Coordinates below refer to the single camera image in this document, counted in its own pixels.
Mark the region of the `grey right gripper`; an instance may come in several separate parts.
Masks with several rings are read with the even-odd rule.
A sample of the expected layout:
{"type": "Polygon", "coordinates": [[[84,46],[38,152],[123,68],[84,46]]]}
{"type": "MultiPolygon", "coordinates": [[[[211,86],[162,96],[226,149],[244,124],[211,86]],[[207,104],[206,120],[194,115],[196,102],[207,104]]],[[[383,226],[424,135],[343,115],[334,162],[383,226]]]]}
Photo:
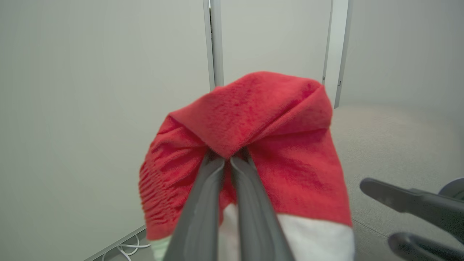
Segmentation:
{"type": "MultiPolygon", "coordinates": [[[[361,191],[400,213],[408,213],[464,239],[464,178],[446,184],[438,194],[404,189],[380,180],[365,178],[361,191]]],[[[412,233],[394,233],[388,238],[391,251],[405,261],[463,261],[464,253],[412,233]]]]}

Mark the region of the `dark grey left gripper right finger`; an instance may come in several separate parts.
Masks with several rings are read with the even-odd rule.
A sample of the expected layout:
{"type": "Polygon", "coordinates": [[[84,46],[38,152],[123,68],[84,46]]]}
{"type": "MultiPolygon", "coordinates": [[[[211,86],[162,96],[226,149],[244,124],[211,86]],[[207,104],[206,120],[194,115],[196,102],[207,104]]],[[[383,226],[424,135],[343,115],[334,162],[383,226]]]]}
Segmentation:
{"type": "Polygon", "coordinates": [[[242,261],[293,261],[295,257],[248,150],[230,158],[236,190],[242,261]]]}

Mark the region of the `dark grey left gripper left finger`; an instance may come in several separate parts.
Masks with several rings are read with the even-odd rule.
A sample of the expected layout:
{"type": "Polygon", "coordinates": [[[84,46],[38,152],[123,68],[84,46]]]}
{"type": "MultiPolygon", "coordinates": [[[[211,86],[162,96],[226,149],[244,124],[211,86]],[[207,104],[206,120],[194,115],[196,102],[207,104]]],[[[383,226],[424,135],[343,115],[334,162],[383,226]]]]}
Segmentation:
{"type": "Polygon", "coordinates": [[[207,152],[184,204],[164,261],[218,259],[219,193],[225,159],[207,152]]]}

